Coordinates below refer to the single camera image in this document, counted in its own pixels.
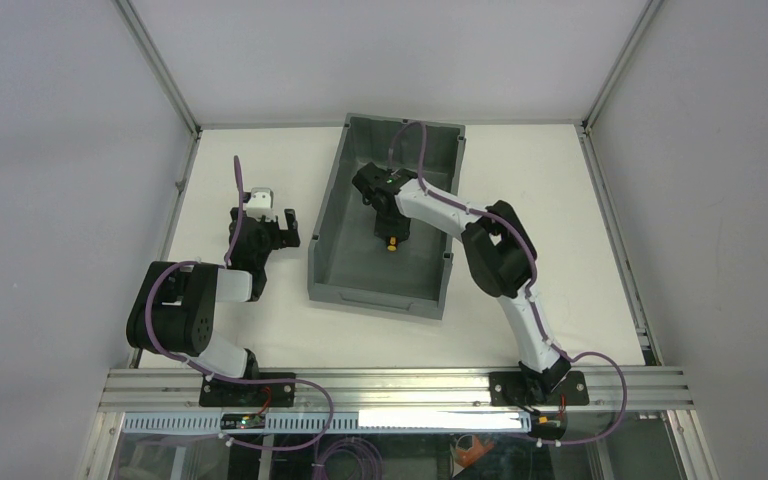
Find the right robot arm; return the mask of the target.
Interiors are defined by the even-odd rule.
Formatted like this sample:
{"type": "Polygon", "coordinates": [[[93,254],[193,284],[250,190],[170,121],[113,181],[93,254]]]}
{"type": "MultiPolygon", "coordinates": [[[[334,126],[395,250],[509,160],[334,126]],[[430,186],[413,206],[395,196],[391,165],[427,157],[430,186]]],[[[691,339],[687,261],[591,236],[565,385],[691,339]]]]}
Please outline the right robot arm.
{"type": "Polygon", "coordinates": [[[537,297],[533,243],[513,207],[499,200],[485,208],[425,182],[417,173],[370,162],[352,179],[362,203],[376,212],[375,235],[395,250],[413,220],[459,241],[472,280],[501,306],[519,351],[523,394],[531,403],[554,393],[571,370],[559,351],[537,297]]]}

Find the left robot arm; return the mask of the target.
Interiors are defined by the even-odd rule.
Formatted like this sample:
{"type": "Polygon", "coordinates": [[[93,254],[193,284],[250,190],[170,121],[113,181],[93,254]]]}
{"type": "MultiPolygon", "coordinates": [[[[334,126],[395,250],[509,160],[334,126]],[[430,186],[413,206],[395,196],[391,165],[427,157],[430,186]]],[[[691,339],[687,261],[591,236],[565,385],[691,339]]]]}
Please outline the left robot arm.
{"type": "Polygon", "coordinates": [[[300,246],[298,222],[284,211],[251,217],[231,209],[230,264],[155,261],[147,269],[126,324],[129,345],[162,355],[214,379],[258,381],[255,354],[214,332],[216,305],[256,302],[266,284],[272,252],[300,246]]]}

